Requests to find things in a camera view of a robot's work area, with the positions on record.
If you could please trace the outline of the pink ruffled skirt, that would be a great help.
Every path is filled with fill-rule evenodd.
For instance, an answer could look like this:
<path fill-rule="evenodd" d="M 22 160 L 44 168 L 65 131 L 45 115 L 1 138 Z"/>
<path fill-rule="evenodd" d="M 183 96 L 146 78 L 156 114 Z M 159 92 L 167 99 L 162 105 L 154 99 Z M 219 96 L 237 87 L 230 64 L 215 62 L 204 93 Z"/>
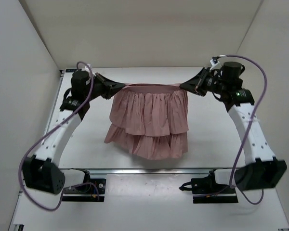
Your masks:
<path fill-rule="evenodd" d="M 113 98 L 104 142 L 149 160 L 188 151 L 188 96 L 179 84 L 129 84 Z"/>

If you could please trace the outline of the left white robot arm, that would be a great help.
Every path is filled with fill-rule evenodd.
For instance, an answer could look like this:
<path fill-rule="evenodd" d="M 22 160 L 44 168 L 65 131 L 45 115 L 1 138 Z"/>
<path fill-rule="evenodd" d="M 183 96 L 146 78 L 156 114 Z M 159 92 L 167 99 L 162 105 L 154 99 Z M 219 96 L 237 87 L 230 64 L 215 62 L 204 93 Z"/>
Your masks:
<path fill-rule="evenodd" d="M 91 179 L 84 170 L 61 171 L 59 162 L 74 130 L 84 119 L 90 101 L 102 97 L 112 98 L 125 87 L 124 83 L 110 80 L 99 73 L 93 77 L 87 71 L 76 71 L 71 87 L 64 93 L 54 131 L 43 138 L 41 146 L 22 165 L 22 176 L 28 188 L 58 195 L 64 188 L 75 186 L 85 192 L 91 187 Z"/>

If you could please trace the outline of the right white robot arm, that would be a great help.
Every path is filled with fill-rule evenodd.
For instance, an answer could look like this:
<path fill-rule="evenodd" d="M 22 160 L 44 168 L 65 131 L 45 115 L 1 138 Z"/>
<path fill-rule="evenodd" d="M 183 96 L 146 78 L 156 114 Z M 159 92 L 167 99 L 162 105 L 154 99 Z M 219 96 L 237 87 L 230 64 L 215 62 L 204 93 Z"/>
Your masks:
<path fill-rule="evenodd" d="M 224 185 L 241 191 L 271 189 L 287 170 L 286 162 L 277 160 L 263 134 L 256 116 L 260 103 L 242 87 L 240 76 L 244 71 L 241 63 L 225 62 L 220 68 L 202 68 L 180 85 L 181 89 L 199 96 L 211 92 L 225 105 L 241 140 L 232 170 L 217 169 L 207 179 L 207 189 L 212 193 L 217 193 Z"/>

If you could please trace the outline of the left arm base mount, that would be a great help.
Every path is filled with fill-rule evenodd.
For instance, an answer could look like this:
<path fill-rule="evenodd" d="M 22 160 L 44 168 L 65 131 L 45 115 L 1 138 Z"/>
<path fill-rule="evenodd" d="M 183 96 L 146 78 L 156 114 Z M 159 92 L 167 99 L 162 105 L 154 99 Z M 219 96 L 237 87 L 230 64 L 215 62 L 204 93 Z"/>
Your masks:
<path fill-rule="evenodd" d="M 94 176 L 89 170 L 70 168 L 62 171 L 66 177 L 63 202 L 97 202 L 105 200 L 106 178 Z"/>

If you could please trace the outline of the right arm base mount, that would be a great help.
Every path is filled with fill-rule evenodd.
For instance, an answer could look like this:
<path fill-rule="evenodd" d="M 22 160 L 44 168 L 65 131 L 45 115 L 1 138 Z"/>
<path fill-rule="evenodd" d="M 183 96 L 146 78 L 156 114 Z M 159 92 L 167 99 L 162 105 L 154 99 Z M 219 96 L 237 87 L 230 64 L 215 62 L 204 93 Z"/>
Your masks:
<path fill-rule="evenodd" d="M 226 184 L 218 184 L 214 173 L 214 170 L 210 170 L 206 177 L 192 178 L 189 182 L 183 183 L 179 190 L 192 192 L 193 204 L 238 203 L 235 189 Z"/>

